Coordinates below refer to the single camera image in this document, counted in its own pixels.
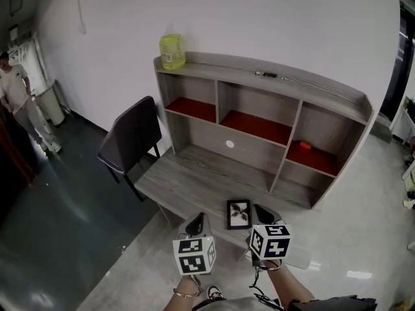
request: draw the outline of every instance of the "glossy floor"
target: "glossy floor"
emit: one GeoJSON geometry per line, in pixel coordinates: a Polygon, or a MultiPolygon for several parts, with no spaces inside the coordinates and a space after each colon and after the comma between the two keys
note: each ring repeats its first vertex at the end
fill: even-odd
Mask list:
{"type": "Polygon", "coordinates": [[[55,132],[62,153],[47,159],[37,146],[41,171],[0,229],[6,310],[76,310],[158,210],[98,161],[103,134],[75,117],[55,132]]]}
{"type": "MultiPolygon", "coordinates": [[[[415,297],[415,253],[407,250],[415,240],[415,211],[402,206],[403,154],[398,143],[369,136],[327,197],[309,269],[290,268],[317,298],[358,294],[376,298],[377,310],[388,310],[394,301],[415,297]]],[[[159,213],[79,311],[163,309],[179,275],[171,248],[176,233],[160,222],[159,213]]],[[[236,248],[219,239],[217,253],[212,275],[201,277],[202,284],[217,283],[228,298],[252,295],[249,263],[236,262],[236,248]]],[[[272,296],[266,276],[259,286],[272,296]]]]}

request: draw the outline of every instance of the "black and white cube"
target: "black and white cube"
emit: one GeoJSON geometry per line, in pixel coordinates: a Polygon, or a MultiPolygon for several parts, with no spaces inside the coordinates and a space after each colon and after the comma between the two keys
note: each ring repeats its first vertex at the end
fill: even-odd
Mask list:
{"type": "Polygon", "coordinates": [[[173,251],[180,275],[210,273],[216,259],[212,236],[174,240],[173,251]]]}
{"type": "Polygon", "coordinates": [[[287,225],[253,225],[250,249],[261,260],[283,259],[291,246],[287,225]]]}

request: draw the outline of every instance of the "black hair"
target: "black hair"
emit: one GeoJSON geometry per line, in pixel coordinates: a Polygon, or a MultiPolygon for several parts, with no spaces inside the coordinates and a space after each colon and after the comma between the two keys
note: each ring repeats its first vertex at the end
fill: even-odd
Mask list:
{"type": "Polygon", "coordinates": [[[1,59],[7,59],[8,60],[8,53],[7,52],[3,52],[3,53],[1,53],[1,55],[0,55],[0,60],[1,59]]]}

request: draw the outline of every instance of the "chair backrest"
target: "chair backrest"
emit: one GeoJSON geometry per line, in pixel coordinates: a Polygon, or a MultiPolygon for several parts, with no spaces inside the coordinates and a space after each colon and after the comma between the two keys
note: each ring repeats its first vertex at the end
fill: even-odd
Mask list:
{"type": "Polygon", "coordinates": [[[156,105],[147,96],[115,120],[99,152],[126,174],[160,139],[156,105]]]}

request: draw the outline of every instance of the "dark green floor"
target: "dark green floor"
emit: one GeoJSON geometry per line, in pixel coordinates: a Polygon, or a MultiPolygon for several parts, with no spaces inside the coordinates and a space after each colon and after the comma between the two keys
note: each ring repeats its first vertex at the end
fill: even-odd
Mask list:
{"type": "MultiPolygon", "coordinates": [[[[76,310],[158,209],[98,161],[100,131],[70,117],[55,133],[64,150],[41,157],[40,173],[1,226],[6,310],[76,310]]],[[[131,180],[151,163],[144,158],[131,180]]]]}

